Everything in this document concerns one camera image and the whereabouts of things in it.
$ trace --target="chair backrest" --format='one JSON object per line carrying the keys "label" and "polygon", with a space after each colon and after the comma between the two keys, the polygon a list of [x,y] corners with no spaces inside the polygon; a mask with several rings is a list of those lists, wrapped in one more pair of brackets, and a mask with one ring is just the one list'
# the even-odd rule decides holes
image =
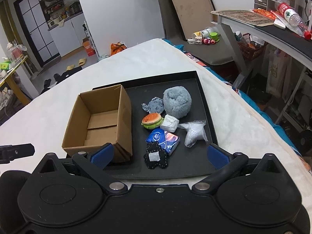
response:
{"label": "chair backrest", "polygon": [[163,20],[163,30],[165,32],[166,39],[179,37],[182,39],[180,31],[180,21],[177,18],[177,12],[175,11],[170,0],[158,0],[160,13]]}

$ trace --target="blue gripper pad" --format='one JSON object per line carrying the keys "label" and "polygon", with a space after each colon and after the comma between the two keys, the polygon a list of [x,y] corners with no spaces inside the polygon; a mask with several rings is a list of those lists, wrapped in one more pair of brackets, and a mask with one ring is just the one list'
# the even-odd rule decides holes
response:
{"label": "blue gripper pad", "polygon": [[91,163],[103,170],[114,157],[114,147],[110,143],[104,144],[98,151],[91,153],[89,157]]}
{"label": "blue gripper pad", "polygon": [[233,160],[233,155],[217,145],[211,144],[207,148],[207,158],[216,170],[219,170]]}

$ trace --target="bottle with red cap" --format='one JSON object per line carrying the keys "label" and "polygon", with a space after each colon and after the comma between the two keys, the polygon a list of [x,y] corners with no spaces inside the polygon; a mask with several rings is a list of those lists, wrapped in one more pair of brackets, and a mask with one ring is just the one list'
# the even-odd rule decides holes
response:
{"label": "bottle with red cap", "polygon": [[308,27],[303,22],[299,14],[283,1],[275,2],[275,9],[285,18],[285,20],[294,28],[296,33],[306,40],[311,39],[311,33],[308,31]]}

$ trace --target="white patch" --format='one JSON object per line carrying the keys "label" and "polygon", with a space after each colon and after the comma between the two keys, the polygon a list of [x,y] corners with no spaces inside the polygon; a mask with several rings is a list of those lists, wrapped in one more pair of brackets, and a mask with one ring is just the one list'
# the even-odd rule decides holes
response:
{"label": "white patch", "polygon": [[157,151],[157,152],[149,153],[149,160],[151,162],[160,161],[159,152]]}

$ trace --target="yellow table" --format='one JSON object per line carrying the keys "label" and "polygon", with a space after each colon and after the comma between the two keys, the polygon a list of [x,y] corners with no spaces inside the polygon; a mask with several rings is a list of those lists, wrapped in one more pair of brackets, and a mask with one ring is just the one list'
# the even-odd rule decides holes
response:
{"label": "yellow table", "polygon": [[28,97],[25,96],[19,86],[14,82],[12,74],[18,69],[20,65],[22,65],[26,61],[27,58],[28,56],[26,55],[23,60],[21,60],[12,70],[10,70],[9,73],[7,73],[7,75],[0,81],[0,87],[4,83],[7,83],[23,105],[28,105],[30,103],[30,100]]}

